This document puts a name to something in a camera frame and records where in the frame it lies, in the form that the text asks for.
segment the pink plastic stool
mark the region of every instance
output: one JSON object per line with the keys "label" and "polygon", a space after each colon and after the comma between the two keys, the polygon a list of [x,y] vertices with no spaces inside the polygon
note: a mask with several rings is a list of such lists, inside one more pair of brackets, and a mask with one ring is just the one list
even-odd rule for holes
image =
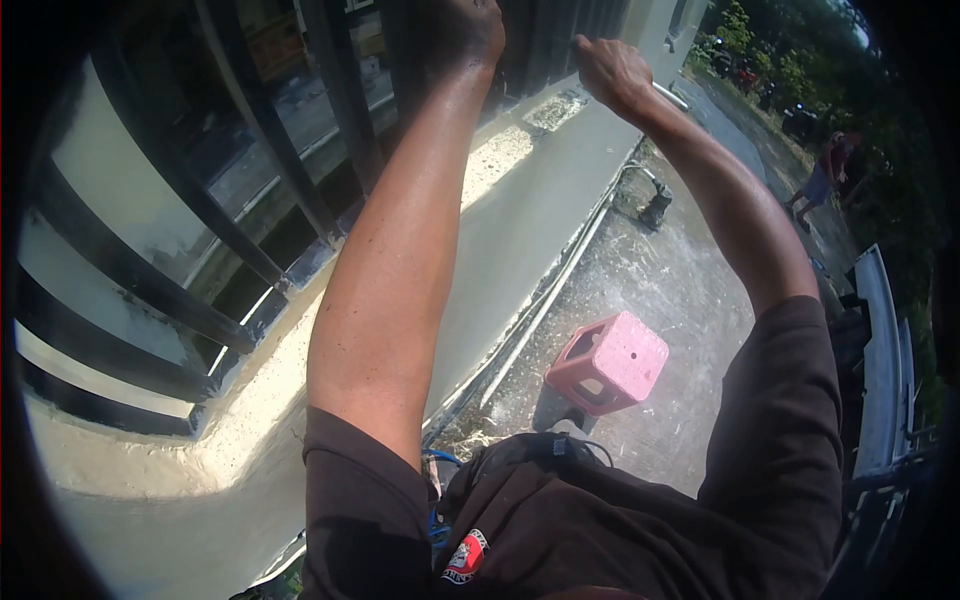
{"label": "pink plastic stool", "polygon": [[544,380],[600,417],[637,404],[650,394],[669,349],[628,312],[580,327]]}

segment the black metal railing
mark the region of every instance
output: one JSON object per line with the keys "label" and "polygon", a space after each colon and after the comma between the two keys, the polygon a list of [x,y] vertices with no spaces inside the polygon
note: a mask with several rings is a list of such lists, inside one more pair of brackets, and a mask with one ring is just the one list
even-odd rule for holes
{"label": "black metal railing", "polygon": [[[322,197],[284,129],[257,72],[234,0],[195,0],[205,41],[229,97],[264,154],[317,231],[326,255],[343,236],[334,210]],[[508,47],[499,71],[506,100],[541,91],[575,71],[571,41],[575,34],[615,36],[629,0],[539,0],[503,4]],[[422,4],[415,0],[379,2],[384,44],[396,99],[399,126],[416,113],[426,91],[424,34],[418,24]],[[342,0],[301,0],[308,45],[312,50],[348,160],[364,196],[373,190],[384,166],[374,132],[360,67],[354,56]],[[61,410],[85,420],[147,434],[192,435],[202,404],[222,392],[224,373],[252,352],[273,319],[315,273],[314,267],[278,266],[193,175],[188,159],[168,138],[159,111],[141,91],[116,36],[91,51],[97,77],[133,141],[180,200],[222,243],[274,290],[249,324],[240,324],[198,300],[179,283],[125,243],[71,187],[47,157],[36,187],[36,211],[82,258],[123,290],[185,327],[220,345],[225,355],[210,373],[179,365],[104,331],[55,298],[22,272],[17,319],[43,343],[109,377],[138,388],[197,404],[188,418],[171,417],[94,394],[24,361],[27,385]]]}

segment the forearm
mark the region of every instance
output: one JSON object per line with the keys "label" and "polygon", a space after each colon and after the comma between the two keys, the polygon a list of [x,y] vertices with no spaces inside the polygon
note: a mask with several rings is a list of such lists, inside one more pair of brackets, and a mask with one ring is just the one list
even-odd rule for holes
{"label": "forearm", "polygon": [[[480,61],[452,69],[427,99],[340,252],[314,324],[310,403],[366,431],[411,465],[460,222],[469,143],[490,87]],[[387,430],[365,420],[389,416]]]}
{"label": "forearm", "polygon": [[750,169],[652,87],[623,112],[683,178],[755,314],[791,296],[819,297],[800,238]]}

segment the left hand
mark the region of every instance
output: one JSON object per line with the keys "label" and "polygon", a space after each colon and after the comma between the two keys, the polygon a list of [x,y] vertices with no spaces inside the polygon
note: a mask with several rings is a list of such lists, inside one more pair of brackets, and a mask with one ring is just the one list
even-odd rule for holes
{"label": "left hand", "polygon": [[434,4],[453,52],[485,66],[496,65],[506,44],[496,0],[436,0]]}

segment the blue hose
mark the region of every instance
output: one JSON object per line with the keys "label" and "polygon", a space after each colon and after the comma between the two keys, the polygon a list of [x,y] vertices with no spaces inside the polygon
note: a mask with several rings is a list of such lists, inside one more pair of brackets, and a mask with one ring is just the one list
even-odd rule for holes
{"label": "blue hose", "polygon": [[[462,467],[464,465],[464,462],[458,459],[456,456],[453,456],[452,454],[447,454],[442,450],[434,450],[433,448],[424,448],[421,453],[430,455],[430,456],[435,456],[441,460],[449,461],[454,465],[456,465],[457,467]],[[435,510],[430,511],[430,522],[427,525],[427,535],[430,538],[433,538],[434,536],[438,536],[439,534],[445,534],[446,532],[450,531],[450,527],[448,525],[443,527],[437,527],[436,529],[434,529],[434,524],[436,523],[436,519],[437,519],[437,511]],[[443,540],[443,541],[438,541],[436,543],[433,543],[431,545],[434,548],[441,548],[445,544],[446,544],[446,540]]]}
{"label": "blue hose", "polygon": [[442,458],[446,461],[450,461],[457,467],[462,467],[464,465],[464,462],[462,460],[460,460],[456,456],[453,456],[452,454],[447,454],[442,450],[434,450],[433,448],[424,448],[422,453],[430,454],[432,456],[436,456],[437,458]]}

